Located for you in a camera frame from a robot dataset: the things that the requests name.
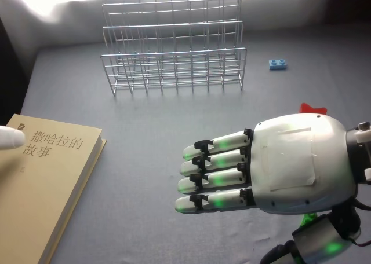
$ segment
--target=dark background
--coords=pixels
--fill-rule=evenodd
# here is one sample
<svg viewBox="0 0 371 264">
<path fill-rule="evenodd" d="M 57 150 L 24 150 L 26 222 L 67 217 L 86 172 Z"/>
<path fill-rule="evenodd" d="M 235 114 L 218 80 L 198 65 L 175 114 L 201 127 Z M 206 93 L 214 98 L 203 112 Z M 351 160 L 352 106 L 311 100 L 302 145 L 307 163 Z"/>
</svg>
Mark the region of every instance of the dark background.
<svg viewBox="0 0 371 264">
<path fill-rule="evenodd" d="M 324 24 L 364 23 L 371 21 L 371 0 L 328 0 Z M 0 125 L 20 113 L 28 78 L 12 48 L 0 20 Z"/>
</svg>

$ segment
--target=screw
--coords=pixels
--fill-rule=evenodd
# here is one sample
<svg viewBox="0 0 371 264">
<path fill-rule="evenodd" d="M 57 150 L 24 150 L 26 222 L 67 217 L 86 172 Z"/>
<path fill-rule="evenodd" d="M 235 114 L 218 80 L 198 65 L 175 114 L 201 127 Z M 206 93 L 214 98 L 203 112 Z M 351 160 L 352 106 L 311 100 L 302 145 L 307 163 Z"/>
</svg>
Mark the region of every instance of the screw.
<svg viewBox="0 0 371 264">
<path fill-rule="evenodd" d="M 366 131 L 370 129 L 370 123 L 369 122 L 362 122 L 358 125 L 358 128 L 362 131 Z"/>
</svg>

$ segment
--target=book title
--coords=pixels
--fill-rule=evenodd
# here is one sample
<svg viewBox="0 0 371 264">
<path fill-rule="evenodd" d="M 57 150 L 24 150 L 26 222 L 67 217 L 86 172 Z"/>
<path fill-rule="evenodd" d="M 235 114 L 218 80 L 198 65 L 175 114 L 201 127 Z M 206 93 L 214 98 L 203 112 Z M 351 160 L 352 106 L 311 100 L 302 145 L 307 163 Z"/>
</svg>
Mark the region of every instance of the book title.
<svg viewBox="0 0 371 264">
<path fill-rule="evenodd" d="M 46 157 L 52 150 L 53 146 L 63 146 L 67 149 L 80 149 L 83 140 L 81 138 L 69 138 L 62 135 L 46 134 L 42 131 L 37 131 L 31 139 L 31 144 L 26 146 L 23 154 Z"/>
</svg>

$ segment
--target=white robotic hand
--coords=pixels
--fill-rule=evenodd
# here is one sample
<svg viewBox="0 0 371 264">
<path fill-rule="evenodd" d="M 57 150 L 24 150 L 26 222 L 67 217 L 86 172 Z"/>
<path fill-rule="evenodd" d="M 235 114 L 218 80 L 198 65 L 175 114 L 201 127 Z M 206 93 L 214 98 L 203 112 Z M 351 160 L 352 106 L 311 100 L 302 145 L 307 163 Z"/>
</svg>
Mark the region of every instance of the white robotic hand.
<svg viewBox="0 0 371 264">
<path fill-rule="evenodd" d="M 178 190 L 190 195 L 177 199 L 175 209 L 185 214 L 252 207 L 273 214 L 332 210 L 295 230 L 294 241 L 277 246 L 261 263 L 332 258 L 351 243 L 359 245 L 355 207 L 371 210 L 355 199 L 358 184 L 371 185 L 371 129 L 365 124 L 360 124 L 364 130 L 347 131 L 329 116 L 301 113 L 198 141 L 183 151 L 187 161 L 180 173 L 186 178 Z"/>
<path fill-rule="evenodd" d="M 0 150 L 14 149 L 24 145 L 26 138 L 22 131 L 0 126 Z"/>
</svg>

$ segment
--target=table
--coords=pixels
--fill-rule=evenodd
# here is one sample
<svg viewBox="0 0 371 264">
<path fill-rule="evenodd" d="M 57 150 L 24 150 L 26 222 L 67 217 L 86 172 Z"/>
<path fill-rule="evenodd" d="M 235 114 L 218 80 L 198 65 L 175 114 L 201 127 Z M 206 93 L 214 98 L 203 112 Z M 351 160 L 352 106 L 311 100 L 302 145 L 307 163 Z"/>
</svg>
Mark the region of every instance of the table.
<svg viewBox="0 0 371 264">
<path fill-rule="evenodd" d="M 121 90 L 105 78 L 101 43 L 42 50 L 22 114 L 103 129 L 107 145 L 71 217 L 52 263 L 255 264 L 291 239 L 302 216 L 258 209 L 183 215 L 183 148 L 297 113 L 302 102 L 327 107 L 346 128 L 370 120 L 371 26 L 343 25 L 244 35 L 244 90 L 238 85 Z M 286 71 L 269 71 L 284 58 Z M 371 188 L 359 200 L 371 204 Z M 359 241 L 371 238 L 370 214 Z M 352 247 L 328 263 L 366 263 L 369 249 Z"/>
</svg>

